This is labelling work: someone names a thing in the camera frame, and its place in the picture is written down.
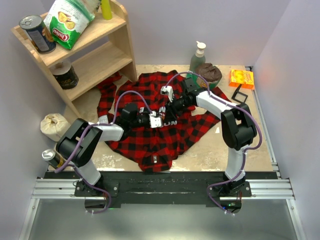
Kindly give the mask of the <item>red black plaid shirt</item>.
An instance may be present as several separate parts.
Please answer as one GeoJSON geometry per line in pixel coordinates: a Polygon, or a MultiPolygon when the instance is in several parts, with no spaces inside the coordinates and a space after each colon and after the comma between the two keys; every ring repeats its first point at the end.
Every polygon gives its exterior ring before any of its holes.
{"type": "MultiPolygon", "coordinates": [[[[120,114],[128,103],[135,103],[141,113],[147,112],[145,105],[164,116],[167,97],[161,94],[161,87],[170,83],[178,98],[183,92],[181,82],[185,79],[176,70],[142,73],[137,82],[126,81],[116,87],[121,79],[117,72],[98,84],[101,97],[97,107],[98,117],[107,116],[113,120],[112,107],[118,104],[120,114]]],[[[214,114],[206,111],[192,115],[196,108],[190,106],[175,121],[165,122],[162,128],[139,127],[132,129],[121,141],[107,141],[114,152],[136,162],[144,172],[161,172],[172,167],[172,161],[196,144],[212,127],[220,122],[214,114]]]]}

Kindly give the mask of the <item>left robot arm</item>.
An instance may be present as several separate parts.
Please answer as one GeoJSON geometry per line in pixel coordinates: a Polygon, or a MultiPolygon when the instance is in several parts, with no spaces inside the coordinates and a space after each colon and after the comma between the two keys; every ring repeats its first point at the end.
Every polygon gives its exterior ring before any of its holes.
{"type": "Polygon", "coordinates": [[[101,173],[92,161],[92,155],[99,142],[118,142],[129,136],[132,129],[155,129],[163,126],[163,118],[156,111],[139,112],[135,103],[128,103],[111,123],[89,123],[76,119],[56,145],[56,151],[65,159],[55,172],[68,165],[86,183],[86,191],[99,196],[106,191],[101,173]]]}

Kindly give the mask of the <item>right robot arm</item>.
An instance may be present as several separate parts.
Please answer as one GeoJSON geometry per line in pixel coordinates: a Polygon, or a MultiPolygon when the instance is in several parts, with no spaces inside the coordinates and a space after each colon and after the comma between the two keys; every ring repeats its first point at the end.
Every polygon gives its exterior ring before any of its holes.
{"type": "Polygon", "coordinates": [[[227,167],[223,174],[223,182],[214,183],[210,188],[216,189],[220,186],[220,194],[233,197],[245,184],[247,151],[257,136],[257,127],[250,108],[245,103],[229,102],[211,90],[197,86],[191,78],[183,80],[181,86],[182,94],[179,98],[174,96],[174,90],[170,85],[161,88],[160,93],[168,97],[165,117],[176,119],[187,107],[197,106],[220,120],[222,138],[228,147],[227,167]]]}

